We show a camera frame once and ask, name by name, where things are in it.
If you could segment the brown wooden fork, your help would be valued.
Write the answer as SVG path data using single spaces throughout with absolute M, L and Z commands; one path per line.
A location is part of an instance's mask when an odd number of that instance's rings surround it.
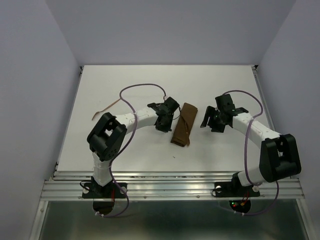
M 113 103 L 111 103 L 110 105 L 108 105 L 107 107 L 105 107 L 102 110 L 99 110 L 97 112 L 94 113 L 94 115 L 92 116 L 91 120 L 93 121 L 95 119 L 95 117 L 97 117 L 99 114 L 102 114 L 104 112 L 106 112 L 107 110 L 109 110 L 111 107 L 113 107 L 115 104 L 117 104 L 121 99 L 117 99 L 116 101 L 114 101 Z

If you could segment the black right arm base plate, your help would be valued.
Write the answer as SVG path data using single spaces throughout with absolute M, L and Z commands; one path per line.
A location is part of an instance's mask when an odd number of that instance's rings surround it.
M 231 181 L 218 181 L 214 183 L 211 195 L 216 198 L 242 198 L 259 197 L 259 191 L 255 192 L 252 186 L 234 186 Z

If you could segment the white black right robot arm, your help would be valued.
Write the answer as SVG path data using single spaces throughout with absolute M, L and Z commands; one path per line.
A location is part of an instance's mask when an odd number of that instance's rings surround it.
M 244 107 L 236 107 L 230 94 L 215 98 L 216 106 L 208 106 L 201 128 L 209 127 L 214 133 L 223 133 L 227 126 L 244 134 L 259 149 L 258 165 L 233 174 L 230 181 L 215 184 L 215 192 L 242 195 L 263 183 L 272 183 L 298 175 L 302 171 L 296 139 L 291 134 L 280 134 L 252 116 Z

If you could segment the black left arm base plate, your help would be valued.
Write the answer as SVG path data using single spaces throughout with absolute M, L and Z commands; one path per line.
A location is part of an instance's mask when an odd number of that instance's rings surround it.
M 91 181 L 82 181 L 80 183 L 82 187 L 83 199 L 125 199 L 125 194 L 115 185 L 114 182 L 108 183 L 106 186 L 99 186 Z

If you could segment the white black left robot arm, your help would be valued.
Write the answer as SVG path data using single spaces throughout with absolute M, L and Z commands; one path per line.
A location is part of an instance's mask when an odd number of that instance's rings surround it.
M 179 107 L 177 101 L 168 97 L 163 103 L 150 103 L 134 113 L 103 114 L 87 137 L 94 162 L 88 192 L 108 197 L 116 187 L 110 174 L 110 162 L 120 153 L 125 136 L 149 126 L 163 133 L 170 132 Z

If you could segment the brown cloth napkin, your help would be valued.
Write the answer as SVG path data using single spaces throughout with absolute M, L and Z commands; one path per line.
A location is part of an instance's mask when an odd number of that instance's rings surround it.
M 190 134 L 193 128 L 198 108 L 192 104 L 185 102 L 180 111 L 177 124 L 175 126 L 171 143 L 180 147 L 190 145 Z

